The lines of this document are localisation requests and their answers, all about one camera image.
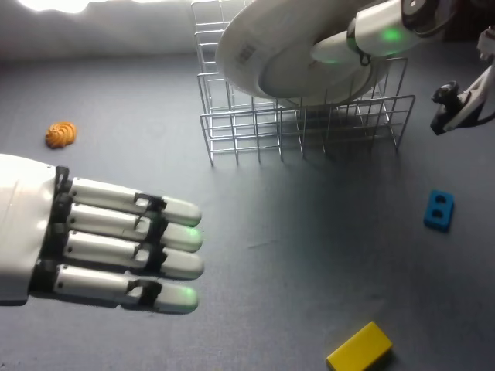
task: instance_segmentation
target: blue toy brick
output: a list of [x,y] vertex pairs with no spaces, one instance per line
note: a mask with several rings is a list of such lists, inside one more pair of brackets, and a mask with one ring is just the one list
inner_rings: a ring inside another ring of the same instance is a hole
[[446,232],[450,227],[454,196],[447,192],[432,191],[425,214],[425,225]]

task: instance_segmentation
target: gray table surface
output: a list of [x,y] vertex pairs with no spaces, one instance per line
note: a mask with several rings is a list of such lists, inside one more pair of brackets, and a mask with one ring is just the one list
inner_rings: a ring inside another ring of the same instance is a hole
[[[473,44],[410,58],[403,92],[418,99],[399,155],[380,143],[215,168],[195,56],[2,66],[0,151],[199,204],[207,265],[191,315],[38,298],[0,308],[0,369],[325,370],[371,320],[394,342],[387,369],[493,369],[495,125],[429,129],[435,88],[466,87],[483,67]],[[44,131],[60,120],[80,136],[50,151]],[[456,197],[448,234],[422,224],[432,189]]]

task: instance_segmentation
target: white plate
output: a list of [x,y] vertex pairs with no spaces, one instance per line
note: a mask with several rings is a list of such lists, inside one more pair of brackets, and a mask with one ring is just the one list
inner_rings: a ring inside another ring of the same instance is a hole
[[299,97],[305,104],[322,104],[327,90],[329,103],[357,97],[373,86],[377,69],[361,66],[358,58],[355,63],[316,62],[310,50],[321,39],[345,30],[369,2],[256,0],[222,35],[215,57],[218,69],[237,89],[255,97],[284,98],[281,104]]

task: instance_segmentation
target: metal wire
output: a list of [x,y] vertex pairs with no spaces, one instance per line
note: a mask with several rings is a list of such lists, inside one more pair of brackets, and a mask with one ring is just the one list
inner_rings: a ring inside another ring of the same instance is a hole
[[200,124],[211,165],[215,155],[225,153],[233,153],[239,162],[240,153],[255,151],[261,161],[264,150],[277,149],[283,161],[290,148],[297,148],[304,158],[310,149],[320,148],[326,154],[331,146],[355,141],[369,141],[371,148],[377,139],[388,139],[399,149],[415,103],[414,95],[399,95],[407,59],[390,58],[377,65],[387,73],[374,81],[369,92],[347,104],[329,103],[329,91],[317,106],[304,105],[300,98],[294,107],[283,107],[278,100],[248,96],[217,72],[214,60],[220,37],[235,16],[227,14],[229,5],[242,8],[246,3],[251,1],[200,0],[192,4],[204,112]]

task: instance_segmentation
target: yellow block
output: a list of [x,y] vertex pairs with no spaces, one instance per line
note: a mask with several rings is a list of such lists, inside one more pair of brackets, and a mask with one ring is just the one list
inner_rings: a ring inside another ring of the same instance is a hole
[[326,361],[336,371],[363,371],[392,347],[390,339],[374,323],[364,326]]

